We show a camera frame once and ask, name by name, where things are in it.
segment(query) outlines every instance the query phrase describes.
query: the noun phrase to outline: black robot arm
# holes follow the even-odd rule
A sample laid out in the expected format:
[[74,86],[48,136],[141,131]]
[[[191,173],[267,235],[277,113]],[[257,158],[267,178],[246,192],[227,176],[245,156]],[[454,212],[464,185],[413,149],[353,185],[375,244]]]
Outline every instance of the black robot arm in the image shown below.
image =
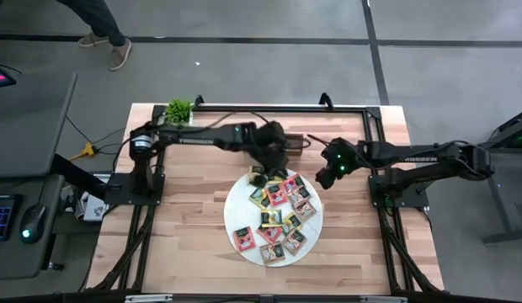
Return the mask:
[[[414,183],[451,177],[481,181],[493,173],[489,153],[464,141],[429,146],[394,146],[379,141],[359,141],[354,145],[342,138],[321,142],[327,146],[321,153],[327,159],[327,166],[316,174],[316,180],[324,189],[329,189],[335,179],[362,167],[385,169],[380,186],[392,198]],[[409,170],[390,167],[399,162],[433,164]]]
[[224,151],[246,152],[265,171],[287,175],[289,161],[285,153],[285,133],[272,121],[257,128],[255,123],[228,124],[219,127],[151,125],[147,123],[130,133],[130,158],[134,161],[132,190],[150,194],[153,189],[150,160],[174,144],[217,146]]

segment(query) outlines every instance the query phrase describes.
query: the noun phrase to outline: floor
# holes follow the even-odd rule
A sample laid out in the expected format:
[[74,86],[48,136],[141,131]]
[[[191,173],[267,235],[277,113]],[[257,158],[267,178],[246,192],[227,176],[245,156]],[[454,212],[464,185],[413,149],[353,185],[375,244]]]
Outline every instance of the floor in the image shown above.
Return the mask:
[[[197,94],[214,103],[314,104],[328,92],[336,104],[402,105],[414,144],[485,141],[522,111],[522,0],[107,3],[138,42],[115,73],[106,68],[109,47],[72,42],[88,29],[54,0],[0,8],[0,62],[26,73],[76,72],[69,117],[93,140],[122,127],[131,103]],[[44,41],[29,41],[35,37]],[[69,157],[83,143],[66,125],[59,152]],[[78,164],[102,171],[111,161]],[[445,180],[428,195],[445,288],[522,300],[522,241],[481,242],[502,230],[487,184]],[[54,258],[64,260],[64,272],[0,282],[0,297],[78,290],[95,241],[61,237]]]

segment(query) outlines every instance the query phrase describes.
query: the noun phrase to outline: shoe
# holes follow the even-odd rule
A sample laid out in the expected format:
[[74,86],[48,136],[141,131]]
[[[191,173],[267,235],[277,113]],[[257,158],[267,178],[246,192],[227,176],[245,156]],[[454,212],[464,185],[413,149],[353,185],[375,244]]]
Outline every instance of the shoe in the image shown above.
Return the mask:
[[77,42],[81,47],[93,47],[103,43],[109,43],[108,37],[98,37],[90,33]]
[[114,46],[111,51],[111,59],[113,60],[109,69],[111,71],[117,71],[126,64],[128,56],[132,51],[132,41],[126,39],[126,42],[122,46]]

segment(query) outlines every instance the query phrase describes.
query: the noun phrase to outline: wooden table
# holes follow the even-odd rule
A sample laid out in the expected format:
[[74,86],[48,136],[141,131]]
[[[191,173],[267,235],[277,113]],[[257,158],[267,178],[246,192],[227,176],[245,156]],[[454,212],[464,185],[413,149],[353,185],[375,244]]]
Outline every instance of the wooden table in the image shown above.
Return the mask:
[[[154,104],[132,104],[125,135],[151,119]],[[409,144],[407,125],[400,106],[381,107],[386,140]],[[195,125],[208,125],[223,113],[194,113]],[[266,113],[286,132],[343,137],[351,142],[365,138],[358,114]],[[251,114],[235,114],[224,123],[263,122]],[[143,292],[225,294],[389,294],[381,232],[376,210],[370,205],[367,169],[360,169],[329,190],[314,182],[326,161],[323,145],[313,142],[288,168],[311,181],[324,208],[324,227],[315,247],[302,260],[283,268],[250,263],[236,252],[226,234],[224,202],[232,185],[246,173],[252,160],[239,152],[211,146],[171,146],[165,159],[166,184],[152,228]],[[133,162],[126,146],[118,172],[129,172]],[[88,277],[96,285],[123,253],[131,222],[132,206],[120,206],[103,222]],[[433,284],[443,288],[433,238],[423,214],[402,209],[407,249]],[[403,285],[401,263],[394,258]],[[130,269],[135,277],[137,255]]]

